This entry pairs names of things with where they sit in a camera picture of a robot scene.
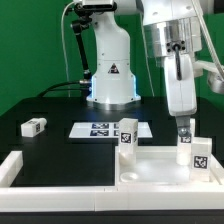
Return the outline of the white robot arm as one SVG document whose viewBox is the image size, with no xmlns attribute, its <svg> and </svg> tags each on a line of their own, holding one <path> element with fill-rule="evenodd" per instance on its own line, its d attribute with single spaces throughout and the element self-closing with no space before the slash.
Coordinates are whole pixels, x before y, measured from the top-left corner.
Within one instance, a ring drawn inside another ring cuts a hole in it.
<svg viewBox="0 0 224 224">
<path fill-rule="evenodd" d="M 212 91 L 224 93 L 224 66 L 199 0 L 81 0 L 81 8 L 92 17 L 97 42 L 89 100 L 108 108 L 139 99 L 130 72 L 129 35 L 114 15 L 140 11 L 143 26 L 152 32 L 154 55 L 162 59 L 169 113 L 176 118 L 178 135 L 190 135 L 190 116 L 196 112 L 194 77 L 207 70 Z"/>
</svg>

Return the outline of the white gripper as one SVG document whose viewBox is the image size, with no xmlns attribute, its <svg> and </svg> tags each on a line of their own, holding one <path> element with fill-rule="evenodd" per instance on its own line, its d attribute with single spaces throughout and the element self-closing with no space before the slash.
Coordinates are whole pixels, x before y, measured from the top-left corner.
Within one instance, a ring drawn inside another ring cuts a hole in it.
<svg viewBox="0 0 224 224">
<path fill-rule="evenodd" d="M 168 110 L 176 117 L 177 131 L 180 137 L 190 135 L 190 115 L 197 110 L 194 72 L 191 57 L 180 56 L 181 79 L 177 79 L 175 56 L 164 59 L 164 75 Z"/>
</svg>

